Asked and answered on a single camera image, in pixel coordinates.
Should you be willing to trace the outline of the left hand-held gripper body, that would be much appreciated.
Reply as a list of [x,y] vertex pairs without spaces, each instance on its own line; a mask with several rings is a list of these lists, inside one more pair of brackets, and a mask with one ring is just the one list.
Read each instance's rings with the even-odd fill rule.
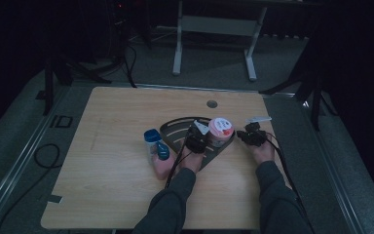
[[185,146],[194,153],[204,153],[206,151],[208,139],[207,134],[209,127],[205,124],[194,120],[187,130]]

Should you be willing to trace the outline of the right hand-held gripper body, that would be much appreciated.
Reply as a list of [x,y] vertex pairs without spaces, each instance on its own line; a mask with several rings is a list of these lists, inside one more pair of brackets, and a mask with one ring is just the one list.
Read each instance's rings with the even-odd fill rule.
[[260,127],[261,122],[270,121],[271,117],[252,117],[246,119],[245,129],[245,138],[244,142],[249,145],[261,146],[264,144],[267,138],[267,132],[262,131]]

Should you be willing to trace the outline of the person's right hand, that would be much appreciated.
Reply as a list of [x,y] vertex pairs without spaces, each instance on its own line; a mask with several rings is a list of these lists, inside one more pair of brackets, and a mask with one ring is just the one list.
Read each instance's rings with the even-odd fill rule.
[[257,165],[275,160],[275,148],[271,144],[271,140],[272,138],[267,136],[266,141],[261,146],[249,145],[247,147]]

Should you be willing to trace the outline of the person's left hand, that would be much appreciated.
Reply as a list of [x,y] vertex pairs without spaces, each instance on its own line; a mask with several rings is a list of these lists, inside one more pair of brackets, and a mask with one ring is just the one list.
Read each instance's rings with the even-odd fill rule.
[[178,164],[178,169],[189,169],[196,174],[201,169],[204,158],[204,153],[194,153],[193,151],[184,148],[182,151],[181,160]]

